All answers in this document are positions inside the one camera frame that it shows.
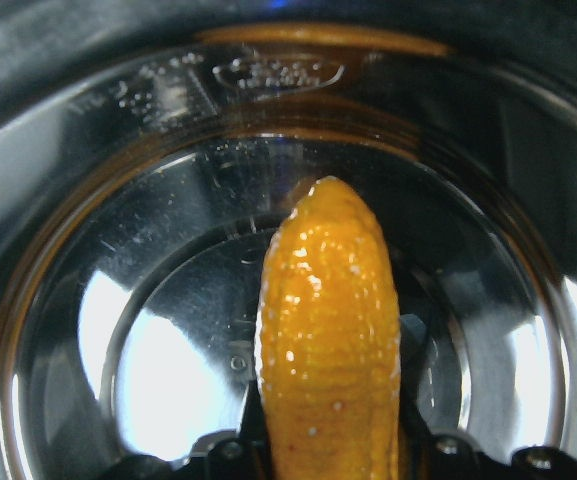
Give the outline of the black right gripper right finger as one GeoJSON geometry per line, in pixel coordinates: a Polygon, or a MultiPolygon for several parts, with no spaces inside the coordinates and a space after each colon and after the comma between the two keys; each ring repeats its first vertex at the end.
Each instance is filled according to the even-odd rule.
{"type": "Polygon", "coordinates": [[[428,479],[427,428],[417,406],[418,370],[428,340],[426,324],[412,313],[401,316],[401,400],[399,407],[399,478],[428,479]]]}

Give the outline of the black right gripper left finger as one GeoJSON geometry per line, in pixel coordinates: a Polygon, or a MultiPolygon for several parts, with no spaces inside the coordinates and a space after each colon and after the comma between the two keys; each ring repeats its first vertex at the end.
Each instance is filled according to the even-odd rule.
{"type": "Polygon", "coordinates": [[[270,441],[257,384],[248,384],[241,415],[240,438],[249,442],[259,456],[265,479],[273,478],[270,441]]]}

